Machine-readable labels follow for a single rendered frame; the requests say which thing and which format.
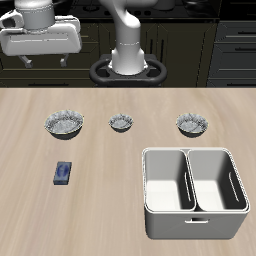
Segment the small grey patterned bowl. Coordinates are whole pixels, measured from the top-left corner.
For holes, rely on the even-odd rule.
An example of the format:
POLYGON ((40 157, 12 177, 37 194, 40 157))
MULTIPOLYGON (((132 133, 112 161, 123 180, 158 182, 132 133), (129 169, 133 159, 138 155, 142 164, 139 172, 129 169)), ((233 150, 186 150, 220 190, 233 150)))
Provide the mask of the small grey patterned bowl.
POLYGON ((111 116, 108 122, 110 127, 119 133, 128 131, 133 123, 134 121, 131 116, 122 113, 111 116))

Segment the large grey patterned bowl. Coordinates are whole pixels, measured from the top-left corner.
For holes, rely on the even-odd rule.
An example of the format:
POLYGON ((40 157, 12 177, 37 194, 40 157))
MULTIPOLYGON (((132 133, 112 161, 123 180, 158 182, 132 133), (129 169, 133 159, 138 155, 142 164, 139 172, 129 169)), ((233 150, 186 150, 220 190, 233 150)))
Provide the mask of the large grey patterned bowl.
POLYGON ((84 124, 84 117, 77 111, 60 110, 44 122, 44 128, 55 138, 70 140, 76 137, 84 124))

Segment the dark grey drawer unit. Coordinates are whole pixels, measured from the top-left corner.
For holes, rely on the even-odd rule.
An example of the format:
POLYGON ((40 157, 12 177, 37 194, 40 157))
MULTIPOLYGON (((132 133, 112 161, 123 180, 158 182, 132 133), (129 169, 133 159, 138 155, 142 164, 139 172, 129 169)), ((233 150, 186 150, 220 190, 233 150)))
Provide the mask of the dark grey drawer unit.
POLYGON ((207 86, 256 88, 256 21, 218 23, 207 86))

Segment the blue cream cheese box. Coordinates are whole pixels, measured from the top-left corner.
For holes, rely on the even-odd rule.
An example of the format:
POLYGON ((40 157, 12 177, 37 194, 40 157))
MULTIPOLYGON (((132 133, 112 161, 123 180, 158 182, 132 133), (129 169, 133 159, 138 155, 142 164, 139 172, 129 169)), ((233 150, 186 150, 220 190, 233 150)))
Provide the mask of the blue cream cheese box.
POLYGON ((71 166, 71 162, 59 161, 57 163, 57 167, 53 178, 54 185, 67 185, 69 183, 71 166))

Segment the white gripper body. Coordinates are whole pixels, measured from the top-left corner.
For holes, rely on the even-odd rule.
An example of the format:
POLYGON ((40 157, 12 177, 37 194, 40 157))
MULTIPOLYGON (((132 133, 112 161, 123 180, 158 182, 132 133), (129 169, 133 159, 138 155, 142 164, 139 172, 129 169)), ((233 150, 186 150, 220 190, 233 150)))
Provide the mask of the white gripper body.
POLYGON ((78 53, 82 48, 80 22, 73 16, 56 16, 56 23, 39 33, 2 29, 0 43, 7 56, 78 53))

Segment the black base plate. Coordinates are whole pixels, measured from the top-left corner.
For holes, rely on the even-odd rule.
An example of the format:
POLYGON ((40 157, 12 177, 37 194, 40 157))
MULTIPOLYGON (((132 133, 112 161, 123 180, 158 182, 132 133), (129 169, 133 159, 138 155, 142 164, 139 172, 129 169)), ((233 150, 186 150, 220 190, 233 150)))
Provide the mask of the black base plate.
POLYGON ((145 55, 147 68, 135 75, 121 75, 115 73, 108 66, 111 59, 110 54, 103 54, 100 59, 91 66, 89 76, 96 87, 155 88, 159 87, 167 77, 166 67, 157 60, 154 54, 145 55))

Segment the medium grey patterned bowl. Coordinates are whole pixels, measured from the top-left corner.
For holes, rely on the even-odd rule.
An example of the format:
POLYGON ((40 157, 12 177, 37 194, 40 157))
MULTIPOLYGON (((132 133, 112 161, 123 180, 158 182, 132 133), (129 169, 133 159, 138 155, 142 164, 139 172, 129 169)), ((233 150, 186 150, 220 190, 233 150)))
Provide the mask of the medium grey patterned bowl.
POLYGON ((184 113, 177 117, 176 126, 184 136, 195 138, 201 136, 208 129, 209 123, 199 114, 184 113))

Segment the dark kitchen cupboards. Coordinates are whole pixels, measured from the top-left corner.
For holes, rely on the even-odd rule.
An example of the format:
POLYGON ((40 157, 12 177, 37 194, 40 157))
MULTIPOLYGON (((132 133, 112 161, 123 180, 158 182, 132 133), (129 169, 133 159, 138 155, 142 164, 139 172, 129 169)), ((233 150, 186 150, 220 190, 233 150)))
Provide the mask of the dark kitchen cupboards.
MULTIPOLYGON (((32 58, 27 69, 18 57, 0 49, 0 87, 92 87, 89 69, 115 48, 115 27, 99 0, 53 0, 55 11, 81 22, 82 50, 71 54, 67 66, 59 55, 32 58)), ((168 72, 164 87, 203 87, 206 84, 217 14, 207 0, 175 0, 171 11, 130 7, 141 22, 141 48, 162 62, 168 72)))

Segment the white two-bin basket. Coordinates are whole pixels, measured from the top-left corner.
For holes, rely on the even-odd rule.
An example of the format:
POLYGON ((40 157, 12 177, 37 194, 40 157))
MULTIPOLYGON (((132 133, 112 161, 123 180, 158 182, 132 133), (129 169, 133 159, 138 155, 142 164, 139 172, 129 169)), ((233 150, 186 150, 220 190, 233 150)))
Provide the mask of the white two-bin basket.
POLYGON ((225 148, 146 148, 142 170, 151 239, 231 239, 250 211, 225 148))

